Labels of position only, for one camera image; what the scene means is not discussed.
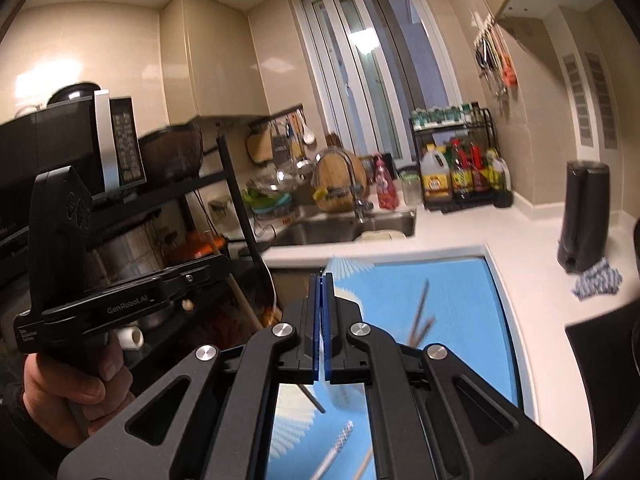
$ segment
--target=blue tray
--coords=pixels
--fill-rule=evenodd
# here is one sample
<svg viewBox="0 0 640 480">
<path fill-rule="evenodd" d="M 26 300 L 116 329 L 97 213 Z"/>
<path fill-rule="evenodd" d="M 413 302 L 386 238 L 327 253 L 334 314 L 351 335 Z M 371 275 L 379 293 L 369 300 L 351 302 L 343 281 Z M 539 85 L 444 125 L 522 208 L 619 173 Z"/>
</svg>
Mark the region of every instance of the blue tray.
<svg viewBox="0 0 640 480">
<path fill-rule="evenodd" d="M 365 321 L 388 331 L 399 343 L 407 342 L 428 278 L 431 287 L 423 319 L 433 315 L 436 323 L 422 346 L 445 344 L 517 404 L 518 380 L 506 320 L 484 258 L 380 265 L 334 258 L 325 272 L 334 276 L 336 296 L 358 303 Z M 309 409 L 291 389 L 279 397 L 272 438 L 272 449 L 278 450 L 270 458 L 269 480 L 308 480 L 348 420 L 353 431 L 322 478 L 351 480 L 371 446 L 361 387 L 319 381 L 313 389 L 325 414 Z M 362 478 L 375 479 L 373 460 Z"/>
</svg>

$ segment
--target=sink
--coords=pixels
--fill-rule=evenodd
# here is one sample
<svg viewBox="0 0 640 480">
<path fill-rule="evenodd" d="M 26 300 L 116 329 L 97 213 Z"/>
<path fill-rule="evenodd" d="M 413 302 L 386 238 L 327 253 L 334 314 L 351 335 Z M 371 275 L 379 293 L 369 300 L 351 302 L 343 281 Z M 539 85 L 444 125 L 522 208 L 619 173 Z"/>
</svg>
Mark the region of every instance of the sink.
<svg viewBox="0 0 640 480">
<path fill-rule="evenodd" d="M 415 211 L 367 216 L 364 222 L 358 222 L 352 216 L 303 220 L 280 232 L 271 247 L 353 242 L 363 232 L 382 230 L 395 230 L 407 237 L 413 236 Z"/>
</svg>

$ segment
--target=black jacket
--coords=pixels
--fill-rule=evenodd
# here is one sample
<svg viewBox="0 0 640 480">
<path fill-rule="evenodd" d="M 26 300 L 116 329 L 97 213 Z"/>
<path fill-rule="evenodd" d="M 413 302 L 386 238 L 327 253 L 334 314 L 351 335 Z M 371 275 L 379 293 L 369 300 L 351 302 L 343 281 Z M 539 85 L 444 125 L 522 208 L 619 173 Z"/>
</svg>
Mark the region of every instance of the black jacket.
<svg viewBox="0 0 640 480">
<path fill-rule="evenodd" d="M 0 478 L 52 480 L 69 449 L 45 433 L 27 413 L 22 385 L 10 384 L 0 406 Z"/>
</svg>

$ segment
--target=pink bottle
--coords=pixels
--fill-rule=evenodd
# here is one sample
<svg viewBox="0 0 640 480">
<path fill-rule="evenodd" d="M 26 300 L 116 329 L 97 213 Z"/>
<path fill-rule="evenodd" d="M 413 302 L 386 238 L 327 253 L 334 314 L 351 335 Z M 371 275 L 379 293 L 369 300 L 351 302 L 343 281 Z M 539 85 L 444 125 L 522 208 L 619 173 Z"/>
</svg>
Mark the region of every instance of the pink bottle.
<svg viewBox="0 0 640 480">
<path fill-rule="evenodd" d="M 381 156 L 376 159 L 376 191 L 378 192 L 378 205 L 382 209 L 395 209 L 398 207 L 399 200 L 394 181 L 391 174 L 385 166 L 385 161 Z"/>
</svg>

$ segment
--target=chopsticks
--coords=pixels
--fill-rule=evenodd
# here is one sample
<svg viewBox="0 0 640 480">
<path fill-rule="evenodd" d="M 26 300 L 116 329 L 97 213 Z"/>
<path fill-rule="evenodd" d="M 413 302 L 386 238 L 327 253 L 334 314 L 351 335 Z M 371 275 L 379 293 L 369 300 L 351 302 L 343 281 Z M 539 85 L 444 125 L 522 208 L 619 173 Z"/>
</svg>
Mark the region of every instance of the chopsticks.
<svg viewBox="0 0 640 480">
<path fill-rule="evenodd" d="M 411 327 L 411 333 L 409 334 L 409 346 L 420 346 L 422 340 L 427 336 L 431 327 L 436 322 L 435 316 L 429 316 L 421 327 L 418 327 L 420 320 L 422 319 L 422 313 L 424 311 L 424 303 L 427 300 L 430 288 L 429 279 L 424 280 L 424 287 L 422 288 L 422 294 L 420 295 L 420 303 L 418 303 L 418 309 L 415 312 L 414 323 Z"/>
</svg>

